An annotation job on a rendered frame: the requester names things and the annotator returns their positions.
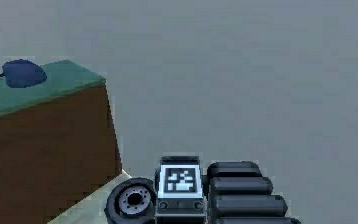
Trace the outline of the brown cupboard with green top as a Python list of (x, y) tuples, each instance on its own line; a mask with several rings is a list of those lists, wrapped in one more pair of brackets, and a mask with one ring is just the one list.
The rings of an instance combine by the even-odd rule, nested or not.
[(106, 81), (69, 60), (0, 79), (0, 224), (48, 224), (122, 171)]

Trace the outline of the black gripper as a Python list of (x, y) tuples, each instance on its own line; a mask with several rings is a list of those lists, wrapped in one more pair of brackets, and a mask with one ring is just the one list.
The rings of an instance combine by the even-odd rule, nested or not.
[(110, 192), (104, 212), (108, 224), (153, 224), (155, 204), (153, 181), (130, 178)]

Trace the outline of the dark blue rounded object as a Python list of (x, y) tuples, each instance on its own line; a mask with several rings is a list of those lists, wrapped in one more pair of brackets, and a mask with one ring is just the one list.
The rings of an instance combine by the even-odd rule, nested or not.
[(47, 74), (42, 67), (29, 60), (16, 59), (2, 65), (0, 78), (4, 78), (10, 88), (28, 88), (44, 83)]

